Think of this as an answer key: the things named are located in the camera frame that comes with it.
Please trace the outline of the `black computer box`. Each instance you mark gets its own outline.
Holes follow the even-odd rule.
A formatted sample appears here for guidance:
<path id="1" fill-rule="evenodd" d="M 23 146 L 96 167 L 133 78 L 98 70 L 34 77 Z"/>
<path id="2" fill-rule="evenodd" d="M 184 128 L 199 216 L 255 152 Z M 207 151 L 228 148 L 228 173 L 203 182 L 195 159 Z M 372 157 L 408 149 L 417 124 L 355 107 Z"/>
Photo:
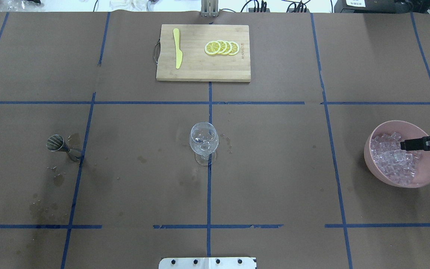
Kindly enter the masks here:
<path id="1" fill-rule="evenodd" d="M 430 0 L 337 0 L 333 12 L 430 14 Z"/>

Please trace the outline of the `clear wine glass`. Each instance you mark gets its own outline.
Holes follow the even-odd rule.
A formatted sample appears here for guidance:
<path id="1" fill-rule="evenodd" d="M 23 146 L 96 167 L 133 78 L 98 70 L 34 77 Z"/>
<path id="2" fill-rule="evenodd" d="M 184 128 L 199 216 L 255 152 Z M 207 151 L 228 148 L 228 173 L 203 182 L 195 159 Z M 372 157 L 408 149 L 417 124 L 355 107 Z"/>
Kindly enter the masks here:
<path id="1" fill-rule="evenodd" d="M 219 135 L 213 124 L 206 121 L 196 123 L 191 128 L 189 144 L 196 162 L 201 166 L 208 167 L 216 160 Z"/>

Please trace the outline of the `wooden cutting board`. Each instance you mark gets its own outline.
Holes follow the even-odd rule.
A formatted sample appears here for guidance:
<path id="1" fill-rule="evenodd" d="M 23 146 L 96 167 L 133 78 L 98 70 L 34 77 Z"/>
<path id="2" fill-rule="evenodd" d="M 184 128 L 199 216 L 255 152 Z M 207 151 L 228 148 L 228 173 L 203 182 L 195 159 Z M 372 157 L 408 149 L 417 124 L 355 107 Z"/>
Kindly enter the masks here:
<path id="1" fill-rule="evenodd" d="M 183 62 L 175 68 L 173 29 L 180 30 Z M 205 53 L 210 41 L 235 41 L 240 45 L 235 56 Z M 160 35 L 160 54 L 157 59 L 158 81 L 237 82 L 252 79 L 250 35 L 248 25 L 163 24 Z"/>

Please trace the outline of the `pink bowl of ice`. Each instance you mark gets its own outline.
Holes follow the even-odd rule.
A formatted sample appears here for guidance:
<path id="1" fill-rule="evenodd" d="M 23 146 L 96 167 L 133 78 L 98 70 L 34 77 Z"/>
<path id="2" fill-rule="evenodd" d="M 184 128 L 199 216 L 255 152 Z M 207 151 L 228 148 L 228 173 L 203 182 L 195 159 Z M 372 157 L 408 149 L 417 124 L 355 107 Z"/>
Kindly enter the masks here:
<path id="1" fill-rule="evenodd" d="M 368 169 L 391 186 L 420 188 L 430 184 L 430 151 L 401 149 L 401 142 L 425 136 L 425 131 L 407 121 L 380 124 L 365 143 L 364 160 Z"/>

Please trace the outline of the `lemon slice nearest knife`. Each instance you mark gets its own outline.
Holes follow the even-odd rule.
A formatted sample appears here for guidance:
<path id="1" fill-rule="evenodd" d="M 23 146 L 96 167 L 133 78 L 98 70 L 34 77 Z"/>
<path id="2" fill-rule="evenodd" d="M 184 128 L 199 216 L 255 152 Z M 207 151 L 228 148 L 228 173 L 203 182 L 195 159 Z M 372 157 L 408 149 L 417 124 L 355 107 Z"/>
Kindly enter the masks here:
<path id="1" fill-rule="evenodd" d="M 221 51 L 221 48 L 222 46 L 219 41 L 210 41 L 206 43 L 204 51 L 206 54 L 213 56 L 218 54 Z"/>

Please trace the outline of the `yellow plastic knife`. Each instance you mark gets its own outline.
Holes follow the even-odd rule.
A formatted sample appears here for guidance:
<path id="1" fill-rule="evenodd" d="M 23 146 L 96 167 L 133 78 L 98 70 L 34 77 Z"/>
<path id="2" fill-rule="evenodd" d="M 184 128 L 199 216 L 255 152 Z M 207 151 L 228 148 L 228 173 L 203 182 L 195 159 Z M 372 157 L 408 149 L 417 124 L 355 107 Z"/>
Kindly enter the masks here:
<path id="1" fill-rule="evenodd" d="M 173 29 L 173 37 L 175 44 L 175 68 L 179 69 L 183 62 L 183 52 L 180 48 L 180 30 L 178 28 Z"/>

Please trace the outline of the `white crumpled cloth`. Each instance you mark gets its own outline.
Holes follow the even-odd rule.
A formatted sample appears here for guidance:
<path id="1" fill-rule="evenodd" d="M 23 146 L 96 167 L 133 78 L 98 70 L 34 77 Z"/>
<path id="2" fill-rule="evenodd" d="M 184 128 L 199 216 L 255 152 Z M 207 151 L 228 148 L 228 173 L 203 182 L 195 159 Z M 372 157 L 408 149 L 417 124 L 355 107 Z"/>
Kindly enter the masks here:
<path id="1" fill-rule="evenodd" d="M 133 12 L 146 12 L 150 0 L 110 0 L 111 10 L 126 10 Z"/>

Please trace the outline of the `steel cocktail jigger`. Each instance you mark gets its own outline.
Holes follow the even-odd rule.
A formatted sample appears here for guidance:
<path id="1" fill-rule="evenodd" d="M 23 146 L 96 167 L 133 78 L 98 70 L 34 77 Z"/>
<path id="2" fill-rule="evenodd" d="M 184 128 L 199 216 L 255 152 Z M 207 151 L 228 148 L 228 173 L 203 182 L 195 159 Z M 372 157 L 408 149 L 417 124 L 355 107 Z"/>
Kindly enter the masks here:
<path id="1" fill-rule="evenodd" d="M 81 150 L 69 147 L 63 136 L 59 134 L 54 134 L 47 139 L 46 148 L 51 152 L 65 152 L 69 159 L 75 163 L 79 163 L 82 158 Z"/>

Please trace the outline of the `aluminium frame post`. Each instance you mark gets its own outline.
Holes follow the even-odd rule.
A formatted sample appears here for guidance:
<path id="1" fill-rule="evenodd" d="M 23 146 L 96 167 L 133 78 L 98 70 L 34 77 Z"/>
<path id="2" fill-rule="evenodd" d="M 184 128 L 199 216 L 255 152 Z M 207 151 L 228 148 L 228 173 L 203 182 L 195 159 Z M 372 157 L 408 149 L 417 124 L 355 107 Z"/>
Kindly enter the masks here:
<path id="1" fill-rule="evenodd" d="M 218 17 L 219 7 L 218 0 L 201 0 L 201 17 Z"/>

